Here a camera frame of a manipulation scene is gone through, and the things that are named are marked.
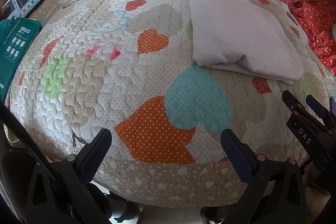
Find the white tile floor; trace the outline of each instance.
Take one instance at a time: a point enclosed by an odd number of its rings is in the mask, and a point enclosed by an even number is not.
[[[108,190],[92,181],[99,189],[108,193]],[[188,208],[163,208],[158,206],[144,205],[142,224],[203,224],[200,216],[201,206]],[[137,220],[124,221],[123,224],[136,224]]]

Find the bed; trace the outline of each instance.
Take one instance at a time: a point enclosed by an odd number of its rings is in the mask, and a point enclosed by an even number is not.
[[[307,154],[286,127],[281,94],[302,102],[312,94],[327,106],[335,86],[287,4],[248,1],[279,20],[303,61],[302,80],[287,85],[196,65],[188,0],[46,0],[31,16],[44,28],[5,103],[54,160],[108,128],[112,146],[95,181],[128,200],[234,203],[246,185],[221,149],[222,130],[269,159],[302,164]]]

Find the teal heart patch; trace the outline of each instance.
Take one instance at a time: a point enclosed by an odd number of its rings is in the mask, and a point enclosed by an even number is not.
[[[191,129],[202,123],[209,132],[229,128],[231,107],[219,83],[202,67],[193,64],[176,77],[165,96],[171,124]]]

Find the green box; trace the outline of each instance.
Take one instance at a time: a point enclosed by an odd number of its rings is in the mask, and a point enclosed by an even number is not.
[[[17,18],[6,39],[0,41],[0,100],[5,100],[17,67],[41,30],[40,22]]]

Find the folded white towel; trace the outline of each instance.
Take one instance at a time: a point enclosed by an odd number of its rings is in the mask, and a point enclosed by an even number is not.
[[[304,69],[279,21],[247,0],[189,0],[194,61],[288,84]]]

